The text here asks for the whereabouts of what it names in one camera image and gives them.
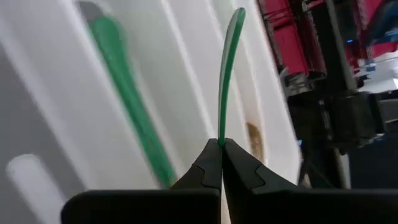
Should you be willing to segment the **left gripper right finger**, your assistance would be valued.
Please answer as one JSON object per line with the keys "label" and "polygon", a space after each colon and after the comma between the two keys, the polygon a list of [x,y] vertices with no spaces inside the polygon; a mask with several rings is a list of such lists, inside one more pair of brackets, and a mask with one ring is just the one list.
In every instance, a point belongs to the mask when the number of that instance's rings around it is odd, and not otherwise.
{"label": "left gripper right finger", "polygon": [[397,223],[397,191],[308,189],[279,176],[232,139],[223,147],[232,223]]}

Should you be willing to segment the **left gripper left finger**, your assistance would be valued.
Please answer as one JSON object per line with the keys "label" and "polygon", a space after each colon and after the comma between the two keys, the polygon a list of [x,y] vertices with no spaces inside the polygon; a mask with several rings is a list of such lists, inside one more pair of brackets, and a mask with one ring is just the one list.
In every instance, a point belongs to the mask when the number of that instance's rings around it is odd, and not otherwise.
{"label": "left gripper left finger", "polygon": [[221,221],[222,150],[209,139],[189,170],[163,190],[89,190],[62,208],[67,224],[212,224]]}

